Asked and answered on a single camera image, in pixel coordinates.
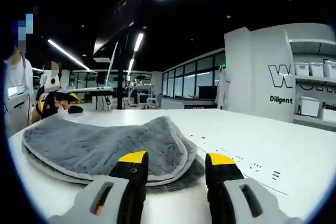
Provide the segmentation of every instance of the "white table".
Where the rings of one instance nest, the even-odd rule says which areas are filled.
[[[199,147],[202,158],[205,152],[234,158],[245,176],[277,196],[280,209],[290,217],[306,219],[335,177],[336,133],[320,129],[217,109],[84,111],[73,115],[63,111],[56,116],[111,126],[143,124],[163,115],[170,116]],[[9,145],[28,193],[47,217],[64,214],[83,186],[56,180],[32,167],[22,154],[22,133],[15,134]],[[274,171],[280,176],[274,177]],[[141,223],[211,223],[206,192],[202,178],[191,188],[147,194]]]

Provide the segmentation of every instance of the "gray gripper housing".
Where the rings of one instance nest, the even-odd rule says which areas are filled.
[[[230,196],[236,224],[272,223],[301,224],[299,218],[289,218],[279,209],[278,199],[252,178],[227,180],[224,186]]]
[[[116,224],[118,212],[128,179],[100,176],[75,197],[72,208],[62,216],[51,216],[51,224]],[[101,215],[94,214],[104,191],[111,187],[104,202]]]

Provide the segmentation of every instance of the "black ceiling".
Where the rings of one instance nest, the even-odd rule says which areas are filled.
[[[90,69],[108,67],[92,59],[93,47],[103,16],[120,0],[26,1],[26,7],[31,10],[34,6],[34,12],[38,11],[34,15],[34,33],[26,36],[26,57],[33,67],[41,68],[43,59],[48,58],[60,61],[66,69],[82,69],[54,49],[47,39]],[[333,0],[143,0],[141,23],[147,29],[134,69],[166,70],[224,47],[224,33],[245,26],[254,30],[296,22],[328,24],[334,18],[333,3]],[[111,56],[110,51],[106,54],[105,57]]]

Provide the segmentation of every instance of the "black mouse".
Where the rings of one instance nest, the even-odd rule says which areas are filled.
[[[80,106],[72,105],[70,108],[68,108],[69,114],[75,114],[75,113],[81,113],[83,112],[83,108]]]

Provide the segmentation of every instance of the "gray towel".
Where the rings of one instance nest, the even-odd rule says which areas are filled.
[[[36,167],[75,183],[87,184],[97,175],[108,175],[121,156],[141,150],[149,153],[147,186],[155,190],[181,189],[204,174],[204,167],[195,161],[197,146],[165,116],[143,125],[112,127],[50,117],[28,129],[23,144]]]

